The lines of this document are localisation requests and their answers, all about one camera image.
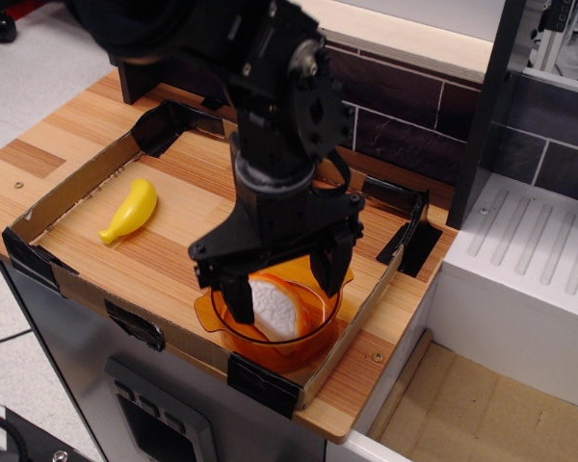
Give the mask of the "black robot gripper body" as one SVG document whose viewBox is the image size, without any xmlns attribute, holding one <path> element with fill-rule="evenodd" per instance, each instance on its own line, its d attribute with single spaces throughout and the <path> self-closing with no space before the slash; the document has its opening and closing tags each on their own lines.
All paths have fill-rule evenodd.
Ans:
<svg viewBox="0 0 578 462">
<path fill-rule="evenodd" d="M 224 276 L 249 275 L 309 256 L 320 241 L 356 244 L 362 237 L 359 214 L 365 199 L 344 189 L 315 188 L 312 170 L 288 185 L 245 166 L 234 167 L 233 173 L 232 212 L 189 248 L 201 288 L 218 290 Z"/>
</svg>

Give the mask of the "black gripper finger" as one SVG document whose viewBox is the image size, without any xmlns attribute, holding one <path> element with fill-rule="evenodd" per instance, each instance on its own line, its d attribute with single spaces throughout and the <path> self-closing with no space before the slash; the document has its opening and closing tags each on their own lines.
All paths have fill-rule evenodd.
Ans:
<svg viewBox="0 0 578 462">
<path fill-rule="evenodd" d="M 254 324 L 252 290 L 246 275 L 228 275 L 221 280 L 223 300 L 233 319 L 241 324 Z"/>
<path fill-rule="evenodd" d="M 355 242 L 320 241 L 309 252 L 310 270 L 327 296 L 340 292 L 353 258 Z"/>
</svg>

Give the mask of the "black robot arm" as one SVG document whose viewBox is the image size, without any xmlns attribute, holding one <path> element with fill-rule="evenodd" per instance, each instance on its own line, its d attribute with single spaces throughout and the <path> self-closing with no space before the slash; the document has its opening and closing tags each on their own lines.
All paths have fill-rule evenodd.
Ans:
<svg viewBox="0 0 578 462">
<path fill-rule="evenodd" d="M 236 203 L 190 247 L 200 286 L 220 291 L 234 320 L 250 324 L 250 275 L 305 255 L 319 286 L 338 294 L 363 233 L 365 202 L 345 187 L 314 185 L 324 160 L 350 179 L 337 146 L 353 118 L 316 20 L 288 1 L 70 1 L 67 8 L 116 58 L 174 57 L 209 71 L 236 113 Z"/>
</svg>

